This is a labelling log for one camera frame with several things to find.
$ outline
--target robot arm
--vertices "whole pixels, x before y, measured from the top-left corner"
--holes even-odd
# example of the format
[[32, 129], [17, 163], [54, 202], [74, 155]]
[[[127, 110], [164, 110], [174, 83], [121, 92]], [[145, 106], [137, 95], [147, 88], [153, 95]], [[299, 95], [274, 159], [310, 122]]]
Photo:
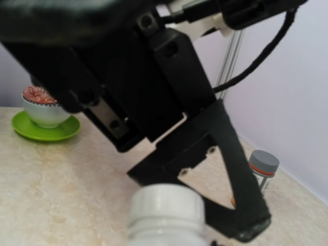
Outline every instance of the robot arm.
[[[4, 46], [67, 111], [84, 112], [118, 151], [144, 138], [154, 142], [180, 123], [128, 172], [131, 178], [141, 185], [183, 185], [180, 171], [218, 146], [237, 207], [204, 197], [207, 224], [242, 242], [269, 226], [269, 210], [223, 102], [216, 100], [189, 37], [165, 24], [221, 12], [228, 26], [239, 29], [306, 0], [200, 0], [168, 18], [151, 8], [159, 1], [150, 0], [18, 2], [0, 4], [3, 13], [15, 10], [22, 17], [16, 16], [14, 31], [10, 25], [0, 29]], [[20, 11], [23, 3], [27, 9]], [[30, 33], [23, 30], [24, 18]]]

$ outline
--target white bottle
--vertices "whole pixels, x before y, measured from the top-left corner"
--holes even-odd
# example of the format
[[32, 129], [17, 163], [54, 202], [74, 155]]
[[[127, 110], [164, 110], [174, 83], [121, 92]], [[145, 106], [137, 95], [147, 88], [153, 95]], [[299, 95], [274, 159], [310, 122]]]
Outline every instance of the white bottle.
[[208, 246], [202, 238], [204, 203], [173, 184], [140, 189], [132, 198], [128, 246]]

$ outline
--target bowl rim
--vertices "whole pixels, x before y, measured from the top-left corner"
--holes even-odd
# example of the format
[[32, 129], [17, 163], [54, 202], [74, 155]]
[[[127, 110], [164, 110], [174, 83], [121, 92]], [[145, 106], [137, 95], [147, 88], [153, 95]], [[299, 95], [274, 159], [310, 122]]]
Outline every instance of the bowl rim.
[[37, 107], [42, 107], [42, 108], [60, 108], [60, 104], [40, 104], [40, 103], [37, 103], [37, 102], [31, 102], [27, 99], [25, 99], [24, 95], [22, 94], [22, 100], [27, 102], [28, 104], [31, 104], [31, 105], [34, 105], [34, 106], [37, 106]]

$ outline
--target white bottle cap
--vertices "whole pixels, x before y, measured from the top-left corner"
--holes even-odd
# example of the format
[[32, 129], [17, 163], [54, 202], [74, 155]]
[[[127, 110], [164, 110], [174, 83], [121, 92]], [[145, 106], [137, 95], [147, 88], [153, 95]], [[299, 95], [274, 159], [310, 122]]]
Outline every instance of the white bottle cap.
[[205, 221], [204, 202], [195, 191], [173, 184], [156, 184], [140, 189], [132, 198], [129, 225], [149, 219], [177, 219], [199, 225]]

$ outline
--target green saucer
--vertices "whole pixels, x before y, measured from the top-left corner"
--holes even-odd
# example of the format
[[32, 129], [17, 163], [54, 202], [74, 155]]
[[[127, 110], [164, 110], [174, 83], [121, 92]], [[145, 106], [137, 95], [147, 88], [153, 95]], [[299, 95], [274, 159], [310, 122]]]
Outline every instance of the green saucer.
[[71, 116], [64, 123], [53, 129], [38, 127], [25, 111], [16, 114], [11, 121], [13, 129], [20, 135], [38, 141], [55, 142], [75, 136], [81, 129], [77, 118]]

